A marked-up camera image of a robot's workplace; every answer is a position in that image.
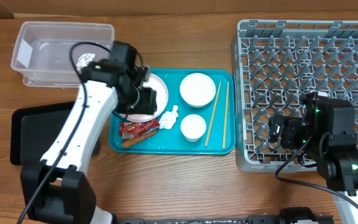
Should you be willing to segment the red snack wrapper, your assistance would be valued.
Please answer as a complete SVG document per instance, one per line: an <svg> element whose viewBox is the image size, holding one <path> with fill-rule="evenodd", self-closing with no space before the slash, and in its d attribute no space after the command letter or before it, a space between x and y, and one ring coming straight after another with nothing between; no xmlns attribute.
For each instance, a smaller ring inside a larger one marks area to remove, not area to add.
<svg viewBox="0 0 358 224"><path fill-rule="evenodd" d="M152 132L160 127L156 119L144 123L122 122L119 125L119 135L122 139L134 139Z"/></svg>

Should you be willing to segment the white tissue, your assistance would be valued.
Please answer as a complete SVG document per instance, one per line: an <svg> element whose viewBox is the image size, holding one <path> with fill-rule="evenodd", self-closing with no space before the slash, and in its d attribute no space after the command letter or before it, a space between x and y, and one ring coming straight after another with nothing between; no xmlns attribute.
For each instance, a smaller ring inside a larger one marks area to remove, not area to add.
<svg viewBox="0 0 358 224"><path fill-rule="evenodd" d="M174 105L171 111L166 111L158 121L160 129L172 129L178 118L178 106Z"/></svg>

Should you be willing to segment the foil ball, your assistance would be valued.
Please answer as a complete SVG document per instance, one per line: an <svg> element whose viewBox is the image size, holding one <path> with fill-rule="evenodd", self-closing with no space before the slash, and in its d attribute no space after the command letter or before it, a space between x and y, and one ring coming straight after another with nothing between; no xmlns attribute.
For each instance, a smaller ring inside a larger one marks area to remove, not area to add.
<svg viewBox="0 0 358 224"><path fill-rule="evenodd" d="M84 67L86 67L90 62L92 62L95 58L95 54L93 53L85 53L81 55L76 63L76 70L81 71Z"/></svg>

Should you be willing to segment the wooden chopstick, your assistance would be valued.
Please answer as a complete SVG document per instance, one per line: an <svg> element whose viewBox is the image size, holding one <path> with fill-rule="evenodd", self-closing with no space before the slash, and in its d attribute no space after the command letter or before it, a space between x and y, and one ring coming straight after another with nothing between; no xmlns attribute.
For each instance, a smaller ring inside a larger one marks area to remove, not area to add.
<svg viewBox="0 0 358 224"><path fill-rule="evenodd" d="M212 126L213 126L216 106L217 106L218 99L219 99L220 89L221 89L221 82L219 82L218 90L216 92L216 97L215 97L215 100L214 100L214 106L213 106L213 110L212 110L212 113L211 113L211 119L210 119L209 126L208 126L208 133L207 133L206 141L205 141L205 144L204 144L205 147L207 147L208 143L209 143L209 138L210 138L211 130L212 130Z"/></svg>
<svg viewBox="0 0 358 224"><path fill-rule="evenodd" d="M225 114L224 114L224 127L223 127L223 144L222 148L226 148L226 131L227 131L227 115L228 115L228 104L229 104L229 82L226 87L226 100L225 100Z"/></svg>

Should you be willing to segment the large white bowl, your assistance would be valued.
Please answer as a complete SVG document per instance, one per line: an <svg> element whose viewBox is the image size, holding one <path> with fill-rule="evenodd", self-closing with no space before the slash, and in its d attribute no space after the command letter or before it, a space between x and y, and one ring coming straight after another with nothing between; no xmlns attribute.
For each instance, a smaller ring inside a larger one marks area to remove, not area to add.
<svg viewBox="0 0 358 224"><path fill-rule="evenodd" d="M216 95L216 85L212 78L203 73L187 75L180 83L180 95L194 108L210 103Z"/></svg>

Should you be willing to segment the small white cup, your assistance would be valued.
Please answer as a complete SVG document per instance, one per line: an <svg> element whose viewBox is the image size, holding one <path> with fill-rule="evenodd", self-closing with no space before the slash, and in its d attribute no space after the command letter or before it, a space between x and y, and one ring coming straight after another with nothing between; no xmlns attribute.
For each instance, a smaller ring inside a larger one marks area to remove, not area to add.
<svg viewBox="0 0 358 224"><path fill-rule="evenodd" d="M180 130L188 141L195 142L204 135L206 121L200 115L189 114L182 119Z"/></svg>

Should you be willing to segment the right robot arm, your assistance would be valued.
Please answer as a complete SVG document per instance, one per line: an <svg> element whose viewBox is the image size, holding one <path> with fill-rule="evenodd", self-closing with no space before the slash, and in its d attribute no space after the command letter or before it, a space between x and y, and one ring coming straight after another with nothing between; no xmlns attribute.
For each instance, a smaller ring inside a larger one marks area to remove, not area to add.
<svg viewBox="0 0 358 224"><path fill-rule="evenodd" d="M302 117L275 115L268 121L268 141L295 150L290 160L303 165L302 156L326 181L326 186L280 177L286 183L310 187L333 195L343 223L358 223L358 148L354 129L355 109L347 100L334 99L320 91L302 94Z"/></svg>

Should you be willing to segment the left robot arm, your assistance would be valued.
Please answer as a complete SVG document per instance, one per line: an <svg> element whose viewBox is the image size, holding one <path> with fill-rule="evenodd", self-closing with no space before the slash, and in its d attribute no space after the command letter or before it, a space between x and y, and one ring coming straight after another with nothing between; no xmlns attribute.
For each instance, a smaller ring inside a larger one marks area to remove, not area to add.
<svg viewBox="0 0 358 224"><path fill-rule="evenodd" d="M92 61L76 74L76 101L61 131L38 162L24 165L21 184L24 218L44 223L117 223L114 213L99 208L87 177L96 142L109 115L154 114L157 92L143 83L149 66L128 43L115 42L109 57Z"/></svg>

